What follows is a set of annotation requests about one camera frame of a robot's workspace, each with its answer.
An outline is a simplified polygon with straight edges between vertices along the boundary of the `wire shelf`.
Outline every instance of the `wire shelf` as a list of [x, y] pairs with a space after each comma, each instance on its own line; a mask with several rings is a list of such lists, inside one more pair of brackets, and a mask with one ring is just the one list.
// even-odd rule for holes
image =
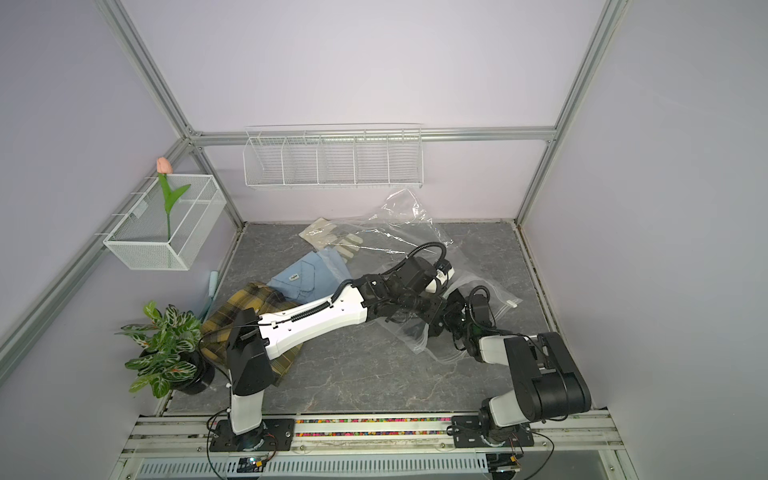
[[170, 212], [170, 240], [158, 179], [104, 240], [131, 270], [189, 270], [227, 205], [212, 175], [169, 174], [167, 179], [174, 190], [191, 185]]
[[261, 189], [421, 187], [419, 129], [248, 134], [245, 183]]

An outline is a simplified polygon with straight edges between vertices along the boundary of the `pink tulip flower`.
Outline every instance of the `pink tulip flower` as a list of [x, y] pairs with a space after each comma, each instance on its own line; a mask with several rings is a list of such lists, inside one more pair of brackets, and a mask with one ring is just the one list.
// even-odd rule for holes
[[159, 174], [172, 174], [174, 172], [174, 168], [170, 165], [170, 162], [166, 157], [157, 159], [157, 172]]

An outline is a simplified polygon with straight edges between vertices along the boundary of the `black flower pot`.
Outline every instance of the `black flower pot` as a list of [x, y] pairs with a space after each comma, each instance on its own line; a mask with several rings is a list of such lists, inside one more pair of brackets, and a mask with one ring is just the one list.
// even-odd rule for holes
[[205, 361], [199, 352], [181, 353], [181, 359], [197, 367], [197, 374], [186, 382], [171, 382], [170, 387], [187, 395], [195, 395], [210, 386], [216, 375], [216, 369]]

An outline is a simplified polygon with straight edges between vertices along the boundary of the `potted plant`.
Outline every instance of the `potted plant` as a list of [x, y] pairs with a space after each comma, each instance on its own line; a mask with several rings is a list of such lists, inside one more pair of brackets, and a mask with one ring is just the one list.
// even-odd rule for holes
[[[144, 306], [144, 315], [152, 323], [132, 323], [118, 333], [131, 337], [144, 349], [138, 358], [125, 363], [125, 368], [138, 371], [128, 391], [138, 392], [149, 385], [160, 399], [171, 389], [190, 395], [205, 390], [216, 371], [197, 351], [200, 320], [192, 312], [180, 313], [173, 305], [161, 314], [154, 301]], [[147, 337], [149, 330], [156, 330], [152, 337]]]

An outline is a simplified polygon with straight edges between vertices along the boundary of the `black cable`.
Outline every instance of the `black cable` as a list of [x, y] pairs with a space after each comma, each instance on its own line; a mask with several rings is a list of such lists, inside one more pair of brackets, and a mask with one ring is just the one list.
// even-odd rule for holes
[[271, 460], [271, 459], [275, 458], [275, 455], [277, 455], [277, 439], [275, 438], [275, 435], [272, 435], [271, 433], [267, 433], [265, 436], [267, 436], [267, 437], [272, 437], [272, 440], [274, 440], [274, 441], [275, 441], [275, 449], [272, 451], [272, 453], [270, 454], [270, 456], [269, 456], [269, 457], [267, 457], [267, 458], [266, 458], [266, 460], [264, 460], [264, 461], [262, 462], [262, 465], [266, 465], [266, 463], [267, 463], [269, 460]]
[[491, 318], [493, 319], [493, 328], [498, 328], [496, 326], [496, 315], [493, 314], [493, 309], [491, 308], [490, 302], [488, 302], [488, 311], [491, 313]]
[[480, 290], [485, 292], [485, 298], [488, 299], [488, 309], [490, 310], [491, 309], [491, 292], [488, 291], [488, 287], [486, 287], [485, 285], [477, 285], [472, 290], [469, 290], [469, 295], [467, 295], [467, 303], [466, 303], [467, 314], [469, 315], [469, 319], [472, 323], [474, 323], [477, 326], [480, 326], [480, 324], [478, 324], [475, 321], [475, 309], [474, 309], [474, 306], [472, 305], [472, 296], [475, 295], [475, 293], [477, 293]]
[[419, 245], [415, 249], [411, 250], [411, 252], [408, 253], [406, 255], [406, 257], [403, 258], [402, 260], [400, 260], [395, 266], [393, 266], [389, 270], [387, 270], [384, 273], [382, 273], [382, 275], [389, 275], [390, 273], [394, 272], [395, 270], [397, 270], [398, 268], [403, 266], [406, 263], [407, 259], [413, 257], [414, 255], [416, 255], [418, 252], [424, 250], [425, 248], [430, 248], [430, 247], [438, 247], [440, 249], [440, 258], [437, 260], [437, 262], [435, 262], [435, 264], [445, 260], [445, 255], [448, 254], [448, 250], [445, 248], [445, 245], [442, 242], [422, 243], [421, 245]]
[[[516, 433], [512, 432], [512, 436], [515, 437], [515, 440], [518, 441], [518, 446], [520, 447], [520, 456], [521, 457], [525, 456], [525, 450], [523, 450], [523, 443], [520, 441], [520, 439], [518, 438]], [[512, 445], [512, 454], [514, 454], [515, 453], [515, 444], [512, 443], [512, 439], [509, 439], [509, 445]]]
[[549, 451], [549, 455], [547, 455], [547, 459], [544, 460], [544, 463], [542, 463], [541, 466], [539, 468], [537, 468], [535, 472], [533, 472], [529, 476], [525, 477], [524, 480], [530, 480], [537, 473], [539, 473], [541, 471], [541, 469], [544, 468], [545, 465], [547, 465], [547, 462], [549, 462], [549, 459], [552, 458], [552, 454], [554, 453], [554, 442], [552, 441], [552, 439], [550, 439], [549, 437], [547, 437], [543, 433], [538, 433], [538, 432], [531, 432], [531, 433], [534, 434], [534, 435], [538, 435], [540, 437], [544, 437], [545, 439], [549, 440], [549, 442], [552, 444], [552, 450]]
[[205, 440], [205, 456], [208, 458], [208, 465], [210, 465], [210, 469], [214, 471], [216, 476], [219, 478], [219, 480], [226, 480], [224, 477], [219, 475], [219, 472], [216, 471], [216, 468], [214, 467], [214, 463], [210, 460], [210, 433], [213, 431], [213, 421], [216, 417], [221, 415], [222, 413], [226, 412], [227, 409], [220, 410], [219, 412], [214, 413], [207, 422], [205, 422], [205, 426], [208, 428], [208, 437]]
[[[336, 288], [336, 292], [331, 295], [330, 301], [321, 303], [320, 305], [316, 305], [309, 310], [304, 310], [303, 312], [298, 312], [296, 315], [292, 315], [291, 317], [287, 319], [280, 320], [279, 322], [275, 322], [275, 325], [285, 322], [296, 322], [298, 320], [301, 320], [303, 318], [307, 318], [308, 316], [312, 316], [315, 313], [322, 312], [326, 308], [329, 308], [333, 306], [333, 304], [339, 299], [341, 296], [341, 293], [344, 291], [347, 285], [352, 284], [352, 279], [348, 278], [341, 282], [339, 286]], [[258, 323], [258, 326], [271, 326], [272, 323]]]

